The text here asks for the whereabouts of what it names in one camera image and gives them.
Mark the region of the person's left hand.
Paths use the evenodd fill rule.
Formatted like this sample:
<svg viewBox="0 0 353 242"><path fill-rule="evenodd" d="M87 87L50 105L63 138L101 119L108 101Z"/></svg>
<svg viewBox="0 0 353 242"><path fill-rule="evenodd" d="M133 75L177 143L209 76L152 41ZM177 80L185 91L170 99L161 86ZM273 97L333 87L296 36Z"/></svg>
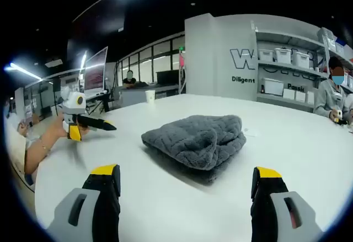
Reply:
<svg viewBox="0 0 353 242"><path fill-rule="evenodd" d="M56 138L56 140L58 140L61 137L65 137L65 138L68 137L68 133L63 128L63 121L64 121L64 116L62 113L60 113L55 118L53 123L50 125L49 130L52 133L52 135ZM79 122L77 122L77 126L82 136L86 135L89 132L89 128L87 126L83 126Z"/></svg>

